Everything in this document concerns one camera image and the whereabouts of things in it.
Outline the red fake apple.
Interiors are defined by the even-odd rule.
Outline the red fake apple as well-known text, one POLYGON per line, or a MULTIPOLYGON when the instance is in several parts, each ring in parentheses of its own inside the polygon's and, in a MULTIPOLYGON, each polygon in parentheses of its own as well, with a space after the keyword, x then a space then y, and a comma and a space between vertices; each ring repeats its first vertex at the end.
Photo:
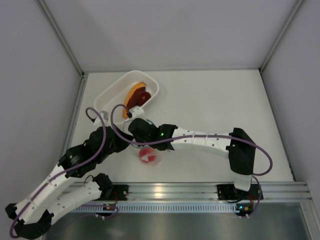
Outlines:
POLYGON ((142 148, 138 152, 139 160, 148 165, 156 165, 158 163, 158 151, 151 147, 142 148))

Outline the clear zip top bag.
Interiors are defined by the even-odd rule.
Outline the clear zip top bag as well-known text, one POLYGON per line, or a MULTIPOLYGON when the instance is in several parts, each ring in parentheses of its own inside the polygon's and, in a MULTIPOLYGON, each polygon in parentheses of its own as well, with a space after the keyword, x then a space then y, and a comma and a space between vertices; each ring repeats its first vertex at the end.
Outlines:
MULTIPOLYGON (((127 119, 124 124, 123 124, 123 132, 131 135, 132 134, 129 132, 129 125, 133 119, 127 119)), ((151 166, 156 166, 160 160, 160 151, 157 149, 154 149, 148 145, 136 145, 136 144, 129 144, 130 147, 130 152, 133 155, 133 157, 139 161, 142 164, 145 165, 151 165, 151 166)))

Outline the orange maroon fake fruit slice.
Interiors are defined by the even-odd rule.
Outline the orange maroon fake fruit slice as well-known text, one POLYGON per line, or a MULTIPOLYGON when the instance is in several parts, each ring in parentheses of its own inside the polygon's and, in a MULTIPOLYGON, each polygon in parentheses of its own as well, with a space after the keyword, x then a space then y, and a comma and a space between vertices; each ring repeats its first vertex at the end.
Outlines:
POLYGON ((138 82, 129 90, 124 100, 124 105, 127 107, 128 110, 138 105, 138 95, 141 92, 144 92, 145 90, 146 84, 143 81, 138 82))

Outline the dark maroon fake fig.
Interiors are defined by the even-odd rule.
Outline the dark maroon fake fig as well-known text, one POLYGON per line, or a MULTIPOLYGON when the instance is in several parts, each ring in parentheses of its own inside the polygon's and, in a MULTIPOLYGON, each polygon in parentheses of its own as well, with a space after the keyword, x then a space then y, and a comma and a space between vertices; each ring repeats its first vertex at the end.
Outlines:
POLYGON ((144 105, 151 98, 151 94, 147 91, 141 91, 137 96, 137 105, 144 105))

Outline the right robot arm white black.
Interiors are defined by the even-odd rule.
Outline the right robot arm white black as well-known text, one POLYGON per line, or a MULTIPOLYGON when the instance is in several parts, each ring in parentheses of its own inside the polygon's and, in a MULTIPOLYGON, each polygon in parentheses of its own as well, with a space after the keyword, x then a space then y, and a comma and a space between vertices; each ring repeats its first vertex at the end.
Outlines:
POLYGON ((241 128, 231 133, 217 134, 187 130, 173 124, 155 126, 142 118, 136 118, 128 131, 138 143, 147 143, 159 151, 193 150, 225 158, 233 172, 233 192, 240 199, 252 192, 257 145, 241 128))

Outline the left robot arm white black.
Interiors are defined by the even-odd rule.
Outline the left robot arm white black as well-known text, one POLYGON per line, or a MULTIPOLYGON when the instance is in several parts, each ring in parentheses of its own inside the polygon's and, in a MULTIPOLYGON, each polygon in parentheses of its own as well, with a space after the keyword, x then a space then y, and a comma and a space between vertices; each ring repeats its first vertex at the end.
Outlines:
POLYGON ((66 195, 62 193, 95 170, 109 155, 124 151, 131 140, 131 135, 101 126, 84 143, 69 148, 48 177, 28 197, 5 208, 7 216, 13 220, 10 236, 35 240, 81 205, 109 199, 114 192, 114 184, 105 173, 99 173, 66 195))

